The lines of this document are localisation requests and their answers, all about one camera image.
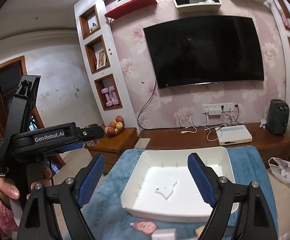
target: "ceiling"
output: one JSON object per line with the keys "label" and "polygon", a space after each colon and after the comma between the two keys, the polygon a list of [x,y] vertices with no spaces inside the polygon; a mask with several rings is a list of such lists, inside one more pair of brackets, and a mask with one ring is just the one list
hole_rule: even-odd
{"label": "ceiling", "polygon": [[35,31],[76,29],[77,1],[7,0],[0,10],[0,40]]}

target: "framed photo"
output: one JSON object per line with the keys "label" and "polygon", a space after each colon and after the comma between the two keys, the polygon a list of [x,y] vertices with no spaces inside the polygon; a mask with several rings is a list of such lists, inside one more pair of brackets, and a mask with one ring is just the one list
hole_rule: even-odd
{"label": "framed photo", "polygon": [[106,66],[106,55],[105,55],[105,51],[102,50],[97,57],[97,67],[96,69],[100,69],[102,67]]}

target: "tv screen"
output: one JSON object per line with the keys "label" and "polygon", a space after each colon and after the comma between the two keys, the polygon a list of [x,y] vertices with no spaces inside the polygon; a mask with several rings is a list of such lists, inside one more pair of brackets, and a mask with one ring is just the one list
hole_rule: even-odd
{"label": "tv screen", "polygon": [[251,18],[199,16],[144,28],[158,87],[263,81]]}

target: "hand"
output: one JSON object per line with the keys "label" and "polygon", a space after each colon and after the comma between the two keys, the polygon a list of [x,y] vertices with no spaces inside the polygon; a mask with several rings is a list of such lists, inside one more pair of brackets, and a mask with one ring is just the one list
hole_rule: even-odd
{"label": "hand", "polygon": [[[44,186],[49,186],[49,179],[52,177],[52,172],[49,168],[46,168],[44,171],[44,178],[40,179],[34,183],[31,184],[31,189],[37,184],[42,183]],[[0,200],[2,203],[10,208],[10,200],[12,199],[19,199],[20,198],[20,192],[15,186],[15,183],[8,178],[0,177]]]}

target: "doorway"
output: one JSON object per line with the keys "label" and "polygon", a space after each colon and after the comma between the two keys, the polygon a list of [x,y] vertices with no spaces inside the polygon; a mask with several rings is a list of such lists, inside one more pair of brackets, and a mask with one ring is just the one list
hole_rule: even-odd
{"label": "doorway", "polygon": [[[14,97],[18,89],[18,84],[23,75],[27,75],[25,56],[17,57],[0,64],[0,139],[4,138],[7,117]],[[33,110],[32,120],[29,130],[44,128],[42,119],[36,109]],[[58,169],[65,165],[63,159],[57,155],[53,158]]]}

